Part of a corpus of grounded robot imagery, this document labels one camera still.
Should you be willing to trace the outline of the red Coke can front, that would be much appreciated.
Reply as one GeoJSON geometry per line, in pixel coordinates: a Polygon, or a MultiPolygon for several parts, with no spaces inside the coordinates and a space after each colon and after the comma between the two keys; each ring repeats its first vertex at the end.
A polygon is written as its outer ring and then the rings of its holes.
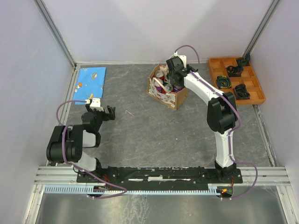
{"type": "MultiPolygon", "coordinates": [[[[166,89],[168,92],[174,92],[174,91],[173,91],[173,86],[172,86],[171,84],[165,84],[164,87],[165,87],[165,89],[166,89]]],[[[162,93],[163,93],[163,94],[166,94],[166,93],[167,93],[167,91],[165,91],[165,89],[162,89],[162,93]]]]}

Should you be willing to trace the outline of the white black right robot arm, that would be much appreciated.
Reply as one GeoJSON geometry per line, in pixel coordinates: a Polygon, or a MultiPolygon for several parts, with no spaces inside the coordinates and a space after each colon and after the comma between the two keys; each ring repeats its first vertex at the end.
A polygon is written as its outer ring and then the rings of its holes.
{"type": "Polygon", "coordinates": [[[206,103],[207,123],[216,140],[214,176],[217,181],[226,182],[236,171],[233,133],[240,116],[237,113],[234,95],[213,87],[196,69],[186,64],[181,56],[171,57],[166,64],[172,85],[183,86],[193,91],[206,103]]]}

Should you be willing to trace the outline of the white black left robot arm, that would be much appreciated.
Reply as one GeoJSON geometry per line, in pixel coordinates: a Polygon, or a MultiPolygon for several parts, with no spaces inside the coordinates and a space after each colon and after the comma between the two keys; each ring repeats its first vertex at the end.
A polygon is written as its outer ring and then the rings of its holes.
{"type": "Polygon", "coordinates": [[[97,148],[100,145],[100,127],[104,121],[115,120],[115,107],[104,109],[85,106],[87,112],[81,116],[82,124],[65,129],[66,126],[54,127],[52,136],[46,149],[48,161],[54,163],[70,162],[83,170],[87,170],[87,177],[93,182],[103,178],[100,161],[83,152],[83,148],[97,148]]]}

